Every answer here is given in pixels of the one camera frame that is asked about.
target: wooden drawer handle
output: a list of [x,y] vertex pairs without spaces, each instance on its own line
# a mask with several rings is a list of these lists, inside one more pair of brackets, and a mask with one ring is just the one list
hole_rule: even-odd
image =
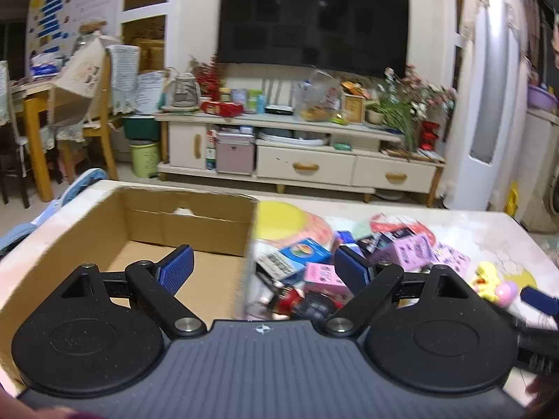
[[202,156],[202,151],[200,149],[200,144],[202,143],[202,136],[200,134],[196,134],[194,136],[194,157],[200,159]]
[[312,163],[309,165],[306,163],[294,162],[293,168],[295,170],[301,170],[301,171],[318,171],[320,167],[317,163]]
[[407,175],[405,173],[386,173],[385,178],[390,184],[402,184],[407,179]]

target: tv stand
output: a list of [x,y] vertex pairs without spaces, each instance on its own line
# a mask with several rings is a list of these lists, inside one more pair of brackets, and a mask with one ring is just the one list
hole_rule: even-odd
[[[381,141],[401,142],[400,135],[362,124],[339,125],[309,122],[299,117],[271,114],[243,114],[222,118],[206,113],[157,114],[161,122],[162,161],[159,178],[167,173],[218,179],[275,184],[278,193],[286,186],[340,190],[363,194],[370,201],[375,188],[426,194],[432,207],[444,164],[399,159],[379,152]],[[256,163],[251,175],[219,173],[206,169],[206,126],[247,125],[254,128],[280,128],[331,134],[336,141],[347,141],[351,151],[333,146],[298,146],[256,139]]]

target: yellow-green trash bin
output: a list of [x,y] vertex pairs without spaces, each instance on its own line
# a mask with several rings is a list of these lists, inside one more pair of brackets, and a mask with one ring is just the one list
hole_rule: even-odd
[[157,144],[149,140],[130,140],[132,151],[132,169],[140,178],[157,176],[159,149]]

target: brown cardboard box in doorway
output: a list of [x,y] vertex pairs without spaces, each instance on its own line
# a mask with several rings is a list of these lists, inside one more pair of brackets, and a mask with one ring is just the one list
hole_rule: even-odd
[[244,318],[255,210],[256,200],[240,195],[114,188],[54,241],[0,310],[0,362],[6,372],[19,381],[10,351],[14,333],[81,263],[121,271],[137,260],[157,262],[174,247],[190,244],[194,273],[176,297],[208,327],[218,318]]

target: gray ribbed panel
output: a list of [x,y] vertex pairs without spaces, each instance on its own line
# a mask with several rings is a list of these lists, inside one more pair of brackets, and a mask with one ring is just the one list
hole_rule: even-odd
[[391,384],[348,340],[309,322],[216,322],[207,335],[172,343],[164,360],[129,389],[96,399],[53,399],[107,419],[517,419],[523,409],[499,389],[462,398],[421,396]]

